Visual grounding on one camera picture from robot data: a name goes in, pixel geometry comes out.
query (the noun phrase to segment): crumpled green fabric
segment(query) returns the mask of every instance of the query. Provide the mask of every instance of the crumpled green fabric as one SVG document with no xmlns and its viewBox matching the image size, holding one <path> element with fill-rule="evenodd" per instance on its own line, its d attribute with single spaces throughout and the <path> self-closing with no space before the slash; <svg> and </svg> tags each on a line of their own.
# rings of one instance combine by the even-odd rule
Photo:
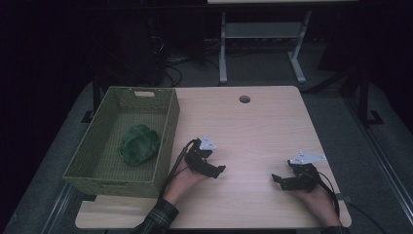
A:
<svg viewBox="0 0 413 234">
<path fill-rule="evenodd" d="M 158 154 L 161 141 L 158 134 L 145 125 L 131 127 L 118 148 L 128 166 L 138 166 Z"/>
</svg>

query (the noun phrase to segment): table surface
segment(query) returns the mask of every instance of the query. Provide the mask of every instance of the table surface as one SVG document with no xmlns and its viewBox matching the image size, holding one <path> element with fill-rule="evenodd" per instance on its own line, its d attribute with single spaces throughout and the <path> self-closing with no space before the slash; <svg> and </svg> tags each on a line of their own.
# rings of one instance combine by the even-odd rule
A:
<svg viewBox="0 0 413 234">
<path fill-rule="evenodd" d="M 216 87 L 176 89 L 180 114 L 171 164 L 191 139 L 210 136 L 217 149 L 212 165 L 227 166 L 218 179 L 199 184 L 178 204 L 171 228 L 306 228 L 319 223 L 271 174 L 291 177 L 286 161 L 299 151 L 323 155 L 303 99 L 295 87 Z M 241 103 L 249 96 L 250 103 Z M 336 181 L 327 161 L 314 165 Z M 97 196 L 84 201 L 79 228 L 132 228 L 143 221 L 155 199 Z M 340 201 L 341 220 L 351 218 Z"/>
</svg>

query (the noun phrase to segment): human hand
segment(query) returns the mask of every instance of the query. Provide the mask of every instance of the human hand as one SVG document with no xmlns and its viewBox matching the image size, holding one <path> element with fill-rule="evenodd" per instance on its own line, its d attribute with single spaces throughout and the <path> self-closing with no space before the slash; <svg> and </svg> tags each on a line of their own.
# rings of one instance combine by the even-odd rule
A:
<svg viewBox="0 0 413 234">
<path fill-rule="evenodd" d="M 319 184 L 311 192 L 306 190 L 295 190 L 290 191 L 290 193 L 306 204 L 313 215 L 319 219 L 321 225 L 325 227 L 343 225 L 337 216 L 337 213 L 335 213 L 330 196 Z"/>
<path fill-rule="evenodd" d="M 163 196 L 165 200 L 176 206 L 176 204 L 199 182 L 208 176 L 192 172 L 185 160 L 182 160 L 176 168 L 175 176 Z"/>
</svg>

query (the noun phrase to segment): sleeve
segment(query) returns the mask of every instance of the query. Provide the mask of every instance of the sleeve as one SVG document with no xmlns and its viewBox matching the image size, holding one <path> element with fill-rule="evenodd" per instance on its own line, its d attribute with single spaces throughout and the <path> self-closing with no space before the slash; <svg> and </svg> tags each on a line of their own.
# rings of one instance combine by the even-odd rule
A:
<svg viewBox="0 0 413 234">
<path fill-rule="evenodd" d="M 350 230 L 343 226 L 330 226 L 322 229 L 321 234 L 350 234 Z"/>
<path fill-rule="evenodd" d="M 131 234 L 167 233 L 178 214 L 179 211 L 174 205 L 161 199 Z"/>
</svg>

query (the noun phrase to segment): green plastic basket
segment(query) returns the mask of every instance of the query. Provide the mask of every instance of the green plastic basket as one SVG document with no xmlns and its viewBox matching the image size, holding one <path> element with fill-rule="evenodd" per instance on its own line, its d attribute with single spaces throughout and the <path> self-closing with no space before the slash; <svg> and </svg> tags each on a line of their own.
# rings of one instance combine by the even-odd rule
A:
<svg viewBox="0 0 413 234">
<path fill-rule="evenodd" d="M 179 103 L 175 89 L 110 87 L 63 178 L 86 194 L 158 197 L 169 173 Z M 143 124 L 157 132 L 157 157 L 137 167 L 118 152 L 123 135 Z"/>
</svg>

